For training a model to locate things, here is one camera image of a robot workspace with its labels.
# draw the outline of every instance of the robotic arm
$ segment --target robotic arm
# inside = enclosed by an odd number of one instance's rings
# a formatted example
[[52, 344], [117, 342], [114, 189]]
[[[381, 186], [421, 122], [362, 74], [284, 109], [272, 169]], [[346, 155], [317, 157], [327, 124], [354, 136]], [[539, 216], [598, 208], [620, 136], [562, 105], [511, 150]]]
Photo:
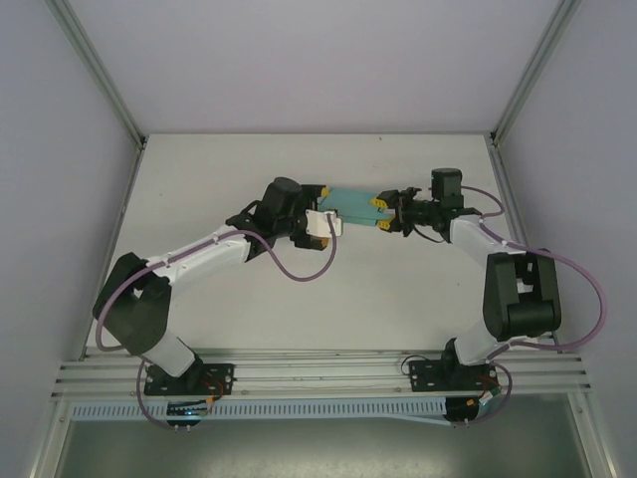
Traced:
[[[486, 269], [483, 319], [449, 341], [437, 371], [437, 381], [448, 389], [465, 381], [475, 385], [475, 374], [484, 373], [493, 351], [515, 339], [557, 330], [561, 311], [553, 261], [487, 235], [480, 228], [479, 211], [465, 208], [461, 181], [458, 169], [435, 169], [432, 199], [419, 200], [416, 188], [374, 194], [277, 178], [261, 201], [205, 238], [162, 256], [121, 256], [96, 301], [94, 316], [132, 355], [155, 363], [190, 389], [200, 379], [202, 363], [167, 328], [172, 295], [209, 274], [250, 262], [277, 239], [289, 237], [299, 248], [323, 250], [330, 237], [341, 234], [343, 221], [405, 237], [416, 226], [431, 226]], [[147, 273], [117, 296], [123, 284], [143, 271]]]

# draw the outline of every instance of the white wall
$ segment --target white wall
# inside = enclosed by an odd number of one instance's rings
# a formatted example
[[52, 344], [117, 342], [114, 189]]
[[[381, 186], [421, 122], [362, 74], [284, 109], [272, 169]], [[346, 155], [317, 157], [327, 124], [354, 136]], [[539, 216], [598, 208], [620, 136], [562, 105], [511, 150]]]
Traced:
[[[608, 325], [583, 349], [625, 476], [637, 476], [637, 3], [585, 1], [539, 79], [504, 160], [533, 243], [605, 287]], [[565, 339], [593, 325], [583, 281], [564, 276]]]
[[21, 477], [134, 150], [45, 2], [0, 2], [0, 65], [0, 474]]
[[557, 0], [71, 0], [144, 133], [493, 130]]

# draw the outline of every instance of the black cable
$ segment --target black cable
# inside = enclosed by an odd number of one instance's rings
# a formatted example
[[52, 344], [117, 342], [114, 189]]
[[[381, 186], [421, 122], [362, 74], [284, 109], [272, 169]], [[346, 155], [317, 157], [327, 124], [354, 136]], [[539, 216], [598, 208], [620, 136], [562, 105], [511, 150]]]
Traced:
[[423, 239], [427, 239], [428, 241], [431, 241], [431, 242], [433, 242], [434, 244], [442, 244], [443, 242], [445, 242], [445, 240], [444, 240], [444, 239], [441, 239], [441, 240], [437, 241], [436, 239], [434, 239], [434, 238], [432, 238], [432, 237], [429, 237], [429, 236], [428, 236], [427, 234], [425, 234], [424, 232], [422, 232], [422, 231], [418, 230], [418, 229], [416, 228], [416, 226], [413, 226], [413, 227], [414, 227], [414, 232], [415, 232], [416, 234], [418, 234], [420, 237], [422, 237]]
[[402, 364], [400, 365], [400, 371], [402, 372], [403, 375], [409, 375], [409, 373], [405, 373], [405, 370], [403, 370], [403, 368], [405, 367], [405, 364], [407, 363], [407, 361], [409, 359], [423, 359], [423, 360], [429, 361], [428, 358], [422, 357], [422, 356], [409, 356], [409, 357], [407, 357], [405, 360], [402, 361]]

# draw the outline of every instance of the teal object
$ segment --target teal object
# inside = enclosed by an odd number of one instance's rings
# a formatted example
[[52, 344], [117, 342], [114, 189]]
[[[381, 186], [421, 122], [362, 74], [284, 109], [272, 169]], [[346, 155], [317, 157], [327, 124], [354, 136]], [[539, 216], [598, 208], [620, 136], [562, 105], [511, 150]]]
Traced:
[[378, 194], [376, 192], [358, 191], [342, 187], [331, 187], [329, 195], [318, 200], [318, 210], [321, 212], [336, 210], [338, 217], [349, 224], [362, 226], [376, 226], [377, 221], [389, 220], [392, 214], [370, 204]]

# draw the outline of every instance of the black mounting plate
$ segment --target black mounting plate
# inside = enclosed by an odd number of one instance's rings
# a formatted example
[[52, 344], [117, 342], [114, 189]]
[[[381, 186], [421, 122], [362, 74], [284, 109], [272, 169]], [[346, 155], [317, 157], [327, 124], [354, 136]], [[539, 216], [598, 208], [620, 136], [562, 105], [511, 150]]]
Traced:
[[446, 377], [442, 360], [413, 360], [409, 363], [411, 391], [478, 391], [483, 390], [479, 376], [490, 376], [492, 365], [460, 366]]
[[153, 381], [146, 382], [143, 392], [148, 396], [207, 396], [210, 395], [210, 389], [204, 381], [207, 381], [215, 389], [218, 389], [218, 381], [223, 385], [223, 394], [231, 395], [232, 384], [235, 380], [235, 366], [231, 363], [204, 363], [202, 365], [201, 379], [191, 389], [188, 389], [185, 375], [180, 378], [174, 378], [163, 372], [157, 365], [151, 365], [148, 368], [148, 375], [159, 376]]

